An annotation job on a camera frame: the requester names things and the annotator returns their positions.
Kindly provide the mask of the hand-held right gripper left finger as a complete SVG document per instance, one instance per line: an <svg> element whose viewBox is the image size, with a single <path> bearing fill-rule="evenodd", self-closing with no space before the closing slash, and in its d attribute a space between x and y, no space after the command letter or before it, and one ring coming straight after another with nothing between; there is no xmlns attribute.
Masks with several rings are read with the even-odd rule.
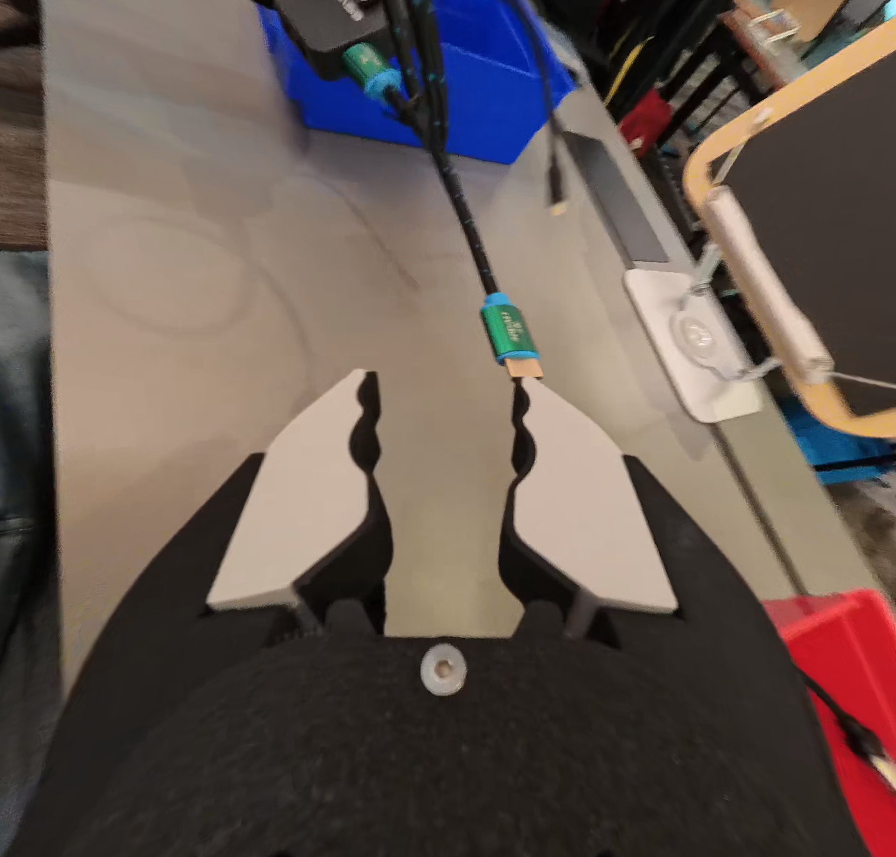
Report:
<svg viewBox="0 0 896 857"><path fill-rule="evenodd" d="M353 370L274 438L206 596L214 612L304 609L323 624L356 601L385 632L393 534L375 480L382 412L373 370Z"/></svg>

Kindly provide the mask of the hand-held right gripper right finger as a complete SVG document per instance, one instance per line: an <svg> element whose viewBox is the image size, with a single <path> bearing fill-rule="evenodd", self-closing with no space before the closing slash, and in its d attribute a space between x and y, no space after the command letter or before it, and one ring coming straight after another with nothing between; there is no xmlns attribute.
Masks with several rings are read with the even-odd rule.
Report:
<svg viewBox="0 0 896 857"><path fill-rule="evenodd" d="M599 612L673 615L666 573L626 456L592 419L534 378L515 383L500 577L525 607L556 606L566 634Z"/></svg>

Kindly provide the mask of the black usb hub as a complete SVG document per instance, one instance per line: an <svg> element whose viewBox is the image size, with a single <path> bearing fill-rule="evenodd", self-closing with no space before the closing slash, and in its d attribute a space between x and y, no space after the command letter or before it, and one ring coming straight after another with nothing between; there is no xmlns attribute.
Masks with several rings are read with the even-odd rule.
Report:
<svg viewBox="0 0 896 857"><path fill-rule="evenodd" d="M349 76L344 55L356 45L393 56L381 0L273 0L273 8L292 44L323 81Z"/></svg>

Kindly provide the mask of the blue plastic bin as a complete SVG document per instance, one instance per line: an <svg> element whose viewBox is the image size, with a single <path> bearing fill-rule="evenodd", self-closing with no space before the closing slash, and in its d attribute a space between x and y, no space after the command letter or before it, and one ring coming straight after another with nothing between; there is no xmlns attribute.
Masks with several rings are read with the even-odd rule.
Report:
<svg viewBox="0 0 896 857"><path fill-rule="evenodd" d="M442 45L450 154L509 166L546 125L539 57L555 109L574 83L529 0L432 0ZM276 78L301 122L330 132L420 147L420 140L350 79L323 81L275 11L256 7Z"/></svg>

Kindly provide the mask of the black braided cable green plug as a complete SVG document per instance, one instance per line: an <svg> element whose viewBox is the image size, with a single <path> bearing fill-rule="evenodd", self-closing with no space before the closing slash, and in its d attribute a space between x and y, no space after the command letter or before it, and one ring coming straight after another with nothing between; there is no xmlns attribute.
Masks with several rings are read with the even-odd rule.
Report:
<svg viewBox="0 0 896 857"><path fill-rule="evenodd" d="M521 311L503 293L476 228L473 213L447 152L449 114L441 39L432 0L382 0L399 66L375 48L360 45L344 55L349 76L365 96L391 109L412 131L434 163L469 247L485 294L479 315L496 362L513 380L540 379L539 352ZM562 198L563 177L556 156L559 125L554 112L549 61L540 28L522 0L501 0L516 15L529 38L539 76L548 126L547 185Z"/></svg>

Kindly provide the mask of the red plastic bin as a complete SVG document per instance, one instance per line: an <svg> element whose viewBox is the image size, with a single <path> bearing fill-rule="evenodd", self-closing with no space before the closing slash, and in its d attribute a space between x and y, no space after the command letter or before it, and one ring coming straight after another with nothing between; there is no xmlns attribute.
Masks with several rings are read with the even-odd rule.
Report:
<svg viewBox="0 0 896 857"><path fill-rule="evenodd" d="M765 611L798 669L894 755L894 613L872 590L769 600Z"/></svg>

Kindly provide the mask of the thick black cable silver plug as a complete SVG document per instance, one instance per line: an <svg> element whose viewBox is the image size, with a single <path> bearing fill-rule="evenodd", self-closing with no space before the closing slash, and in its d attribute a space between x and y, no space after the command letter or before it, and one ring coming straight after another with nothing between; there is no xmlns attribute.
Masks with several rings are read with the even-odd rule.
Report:
<svg viewBox="0 0 896 857"><path fill-rule="evenodd" d="M885 787L895 795L895 761L878 735L849 714L817 681L798 668L804 684L833 715L846 745L871 768Z"/></svg>

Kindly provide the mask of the silver stand base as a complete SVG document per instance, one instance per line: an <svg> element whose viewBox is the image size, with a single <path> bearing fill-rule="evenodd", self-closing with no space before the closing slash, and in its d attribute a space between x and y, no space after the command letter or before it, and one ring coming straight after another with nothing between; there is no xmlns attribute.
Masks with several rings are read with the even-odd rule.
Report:
<svg viewBox="0 0 896 857"><path fill-rule="evenodd" d="M721 251L709 243L692 273L629 269L623 284L678 399L695 421L717 425L758 413L759 381L778 369L752 363L712 291Z"/></svg>

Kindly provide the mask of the tablet stand with dark board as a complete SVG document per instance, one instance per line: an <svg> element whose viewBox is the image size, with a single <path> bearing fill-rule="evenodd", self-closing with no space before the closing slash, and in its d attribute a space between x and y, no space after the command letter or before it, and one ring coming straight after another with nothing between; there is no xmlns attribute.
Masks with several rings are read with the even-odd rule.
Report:
<svg viewBox="0 0 896 857"><path fill-rule="evenodd" d="M894 49L889 21L742 113L686 164L686 197L725 184L773 269L815 327L836 371L894 383ZM802 383L784 365L770 317L721 254L808 412L851 435L894 439L894 390Z"/></svg>

